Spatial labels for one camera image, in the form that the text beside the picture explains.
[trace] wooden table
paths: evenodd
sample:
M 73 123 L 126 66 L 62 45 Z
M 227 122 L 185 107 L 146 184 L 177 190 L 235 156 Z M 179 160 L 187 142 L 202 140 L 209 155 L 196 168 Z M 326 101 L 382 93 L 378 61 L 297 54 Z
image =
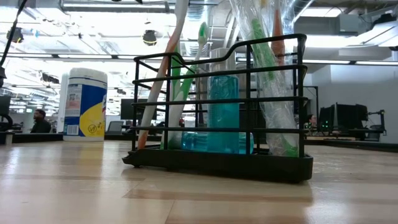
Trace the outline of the wooden table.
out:
M 398 154 L 305 148 L 313 178 L 292 185 L 135 169 L 129 141 L 0 146 L 0 223 L 398 223 Z

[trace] ceiling light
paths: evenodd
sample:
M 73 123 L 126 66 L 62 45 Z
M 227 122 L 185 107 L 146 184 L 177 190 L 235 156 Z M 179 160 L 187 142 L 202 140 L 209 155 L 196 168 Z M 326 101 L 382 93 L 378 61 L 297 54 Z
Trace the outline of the ceiling light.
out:
M 12 105 L 26 105 L 26 102 L 25 101 L 14 101 L 14 100 L 11 100 L 11 104 Z
M 303 11 L 303 17 L 337 17 L 345 8 L 336 7 L 309 7 Z
M 184 60 L 186 61 L 193 61 L 195 59 L 195 57 L 191 57 L 191 56 L 186 56 L 186 57 L 182 57 Z M 200 57 L 199 60 L 207 60 L 210 59 L 209 57 Z
M 26 106 L 10 106 L 10 109 L 25 109 Z
M 303 63 L 315 63 L 315 64 L 348 64 L 347 60 L 303 60 Z
M 375 62 L 375 61 L 367 61 L 367 62 L 356 62 L 355 63 L 356 65 L 386 65 L 386 66 L 395 66 L 395 65 L 398 65 L 398 62 L 383 62 L 383 61 L 380 61 L 380 62 Z
M 163 4 L 73 4 L 65 3 L 63 7 L 95 7 L 95 8 L 143 8 L 143 9 L 164 9 Z
M 111 55 L 58 55 L 60 58 L 93 58 L 93 59 L 112 59 Z
M 237 62 L 246 62 L 246 58 L 239 57 L 239 58 L 236 58 L 236 61 Z
M 342 48 L 351 45 L 347 36 L 342 35 L 307 35 L 306 47 Z M 285 45 L 297 47 L 297 39 L 285 40 Z
M 118 55 L 119 59 L 134 59 L 137 56 Z
M 7 57 L 18 57 L 18 58 L 52 58 L 50 54 L 20 54 L 20 53 L 8 53 Z
M 44 102 L 38 102 L 38 101 L 30 101 L 29 103 L 36 104 L 36 105 L 43 105 L 44 104 Z

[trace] black wire holder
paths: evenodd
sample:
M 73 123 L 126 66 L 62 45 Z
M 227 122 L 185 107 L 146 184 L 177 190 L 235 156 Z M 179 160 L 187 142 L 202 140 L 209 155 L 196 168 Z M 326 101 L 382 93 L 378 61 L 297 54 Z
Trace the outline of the black wire holder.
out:
M 275 66 L 275 67 L 261 67 L 251 68 L 251 55 L 252 45 L 263 44 L 268 42 L 274 42 L 286 39 L 297 39 L 297 51 L 290 53 L 289 55 L 296 56 L 295 64 Z M 305 41 L 307 36 L 304 34 L 290 34 L 278 37 L 269 37 L 264 39 L 248 40 L 234 44 L 228 53 L 224 57 L 211 58 L 206 60 L 198 61 L 185 61 L 182 56 L 178 53 L 162 53 L 145 55 L 134 58 L 136 63 L 136 76 L 134 81 L 134 103 L 133 106 L 133 130 L 147 130 L 147 131 L 164 131 L 164 139 L 167 139 L 169 131 L 207 131 L 207 132 L 245 132 L 246 133 L 246 154 L 225 154 L 225 153 L 214 153 L 214 152 L 196 152 L 196 151 L 183 151 L 183 150 L 172 150 L 168 148 L 168 142 L 164 141 L 164 149 L 160 149 L 160 145 L 146 146 L 145 149 L 137 150 L 136 148 L 136 131 L 133 131 L 132 139 L 132 150 L 129 151 L 129 155 L 123 158 L 125 164 L 134 165 L 134 167 L 140 166 L 155 166 L 165 167 L 169 169 L 193 169 L 205 172 L 226 174 L 239 177 L 252 177 L 267 180 L 278 180 L 278 181 L 289 181 L 289 182 L 300 182 L 303 180 L 311 179 L 312 177 L 312 165 L 313 158 L 306 154 L 304 151 L 304 136 L 305 130 L 304 122 L 302 119 L 304 107 L 303 102 L 307 100 L 303 96 L 303 78 L 307 67 L 303 65 L 303 53 L 305 49 Z M 172 77 L 171 70 L 172 60 L 178 62 L 181 66 L 179 68 L 189 69 L 189 65 L 201 65 L 206 63 L 222 62 L 227 60 L 234 50 L 238 47 L 246 47 L 246 69 L 243 70 L 230 70 L 210 73 L 199 73 L 194 75 L 183 75 Z M 285 57 L 287 55 L 277 55 L 277 57 Z M 169 62 L 167 65 L 167 74 L 162 78 L 146 78 L 139 79 L 139 68 L 144 66 L 155 72 L 159 69 L 151 67 L 146 64 L 144 60 L 154 58 L 168 57 Z M 265 97 L 265 98 L 251 98 L 250 82 L 251 74 L 256 72 L 271 72 L 278 70 L 296 70 L 297 71 L 297 82 L 293 82 L 293 89 L 298 90 L 297 96 L 283 96 L 283 97 Z M 186 78 L 204 78 L 213 77 L 218 75 L 237 75 L 246 74 L 246 98 L 239 99 L 227 99 L 227 100 L 191 100 L 191 101 L 170 101 L 170 84 L 171 80 L 180 80 Z M 148 88 L 143 83 L 146 82 L 158 82 L 166 81 L 166 91 L 161 93 L 166 94 L 165 102 L 145 102 L 138 103 L 138 87 Z M 282 129 L 282 128 L 254 128 L 250 127 L 250 116 L 249 111 L 251 103 L 260 102 L 275 102 L 275 101 L 294 101 L 298 102 L 298 114 L 299 114 L 299 126 L 298 129 Z M 246 128 L 198 128 L 198 105 L 201 104 L 212 104 L 212 103 L 244 103 L 246 105 Z M 169 109 L 170 105 L 195 105 L 195 128 L 175 128 L 169 127 Z M 165 127 L 137 127 L 137 106 L 165 106 Z M 250 133 L 294 133 L 298 134 L 298 157 L 284 157 L 284 156 L 273 156 L 270 155 L 266 150 L 259 149 L 259 139 L 257 138 L 257 151 L 255 154 L 250 154 Z

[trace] white wall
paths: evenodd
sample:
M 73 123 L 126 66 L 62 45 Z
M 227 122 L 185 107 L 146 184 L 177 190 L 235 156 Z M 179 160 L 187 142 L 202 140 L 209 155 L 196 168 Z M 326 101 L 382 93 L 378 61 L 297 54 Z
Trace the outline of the white wall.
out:
M 319 108 L 340 104 L 361 104 L 369 112 L 385 110 L 387 136 L 381 142 L 398 142 L 398 73 L 395 67 L 328 65 L 312 75 L 319 86 Z M 380 124 L 372 115 L 367 125 Z

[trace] computer monitor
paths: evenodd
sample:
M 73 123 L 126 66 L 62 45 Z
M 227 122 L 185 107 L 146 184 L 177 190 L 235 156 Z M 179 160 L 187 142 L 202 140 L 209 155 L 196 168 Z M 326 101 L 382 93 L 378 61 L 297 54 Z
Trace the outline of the computer monitor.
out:
M 11 96 L 0 96 L 0 114 L 8 115 L 10 110 Z
M 328 108 L 321 108 L 318 118 L 318 127 L 324 130 L 333 129 L 335 120 L 335 106 L 331 105 Z
M 147 99 L 138 99 L 138 103 L 144 103 Z M 133 119 L 134 109 L 131 104 L 134 103 L 134 99 L 121 99 L 120 105 L 120 119 Z M 137 119 L 141 120 L 144 115 L 145 106 L 137 107 Z M 156 111 L 152 117 L 156 120 Z
M 362 120 L 367 120 L 368 109 L 363 105 L 336 104 L 338 126 L 345 129 L 363 129 Z

